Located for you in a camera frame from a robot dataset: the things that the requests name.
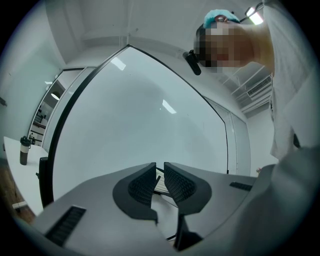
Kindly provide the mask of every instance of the air vent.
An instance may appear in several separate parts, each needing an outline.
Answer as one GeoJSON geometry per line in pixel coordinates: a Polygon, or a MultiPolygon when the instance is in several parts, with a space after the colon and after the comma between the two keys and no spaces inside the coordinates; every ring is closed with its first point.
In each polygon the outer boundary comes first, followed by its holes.
{"type": "Polygon", "coordinates": [[[62,247],[81,220],[82,216],[85,214],[85,212],[86,209],[72,206],[51,228],[51,230],[46,234],[45,237],[56,245],[62,247]]]}
{"type": "Polygon", "coordinates": [[[252,189],[251,185],[247,185],[239,182],[231,182],[230,187],[234,187],[236,189],[245,190],[245,191],[250,191],[252,189]]]}
{"type": "Polygon", "coordinates": [[[258,82],[253,88],[248,90],[246,93],[250,98],[255,96],[256,94],[260,93],[263,91],[265,88],[271,85],[271,75],[268,75],[266,78],[258,82]]]}

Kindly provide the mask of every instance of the blue hair cap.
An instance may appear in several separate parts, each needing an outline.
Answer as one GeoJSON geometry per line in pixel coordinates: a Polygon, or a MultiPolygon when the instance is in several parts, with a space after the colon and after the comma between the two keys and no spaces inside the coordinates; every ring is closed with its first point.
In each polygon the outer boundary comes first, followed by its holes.
{"type": "Polygon", "coordinates": [[[230,11],[216,9],[216,10],[211,10],[206,14],[206,16],[204,17],[203,27],[205,29],[209,29],[211,27],[211,23],[216,22],[215,17],[217,17],[218,15],[225,16],[228,19],[228,21],[240,23],[237,16],[232,14],[230,11]]]}

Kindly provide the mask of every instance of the water bottle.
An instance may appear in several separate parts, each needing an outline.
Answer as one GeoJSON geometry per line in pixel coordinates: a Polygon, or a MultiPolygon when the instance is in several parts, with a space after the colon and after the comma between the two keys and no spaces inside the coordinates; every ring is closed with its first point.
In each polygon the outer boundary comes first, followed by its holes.
{"type": "Polygon", "coordinates": [[[28,140],[27,136],[23,136],[20,139],[20,164],[26,166],[27,165],[27,159],[28,159],[28,152],[31,147],[31,141],[28,140]]]}

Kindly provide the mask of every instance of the wooden floor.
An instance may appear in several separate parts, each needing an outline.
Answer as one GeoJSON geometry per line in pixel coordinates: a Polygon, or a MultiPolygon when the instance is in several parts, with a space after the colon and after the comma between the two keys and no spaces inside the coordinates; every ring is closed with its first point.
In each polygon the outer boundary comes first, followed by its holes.
{"type": "Polygon", "coordinates": [[[0,195],[11,215],[19,217],[29,224],[33,221],[35,215],[28,206],[20,208],[20,212],[13,209],[12,204],[20,203],[24,199],[15,186],[9,167],[4,164],[0,164],[0,195]]]}

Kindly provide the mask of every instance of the white desk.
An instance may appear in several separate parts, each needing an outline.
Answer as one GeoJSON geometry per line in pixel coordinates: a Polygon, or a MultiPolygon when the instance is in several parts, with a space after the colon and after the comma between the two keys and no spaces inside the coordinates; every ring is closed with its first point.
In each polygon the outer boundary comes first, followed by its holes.
{"type": "Polygon", "coordinates": [[[4,137],[6,158],[14,182],[19,189],[26,204],[37,216],[43,211],[40,196],[39,159],[47,157],[48,153],[40,146],[31,145],[28,153],[27,164],[20,164],[20,141],[4,137]]]}

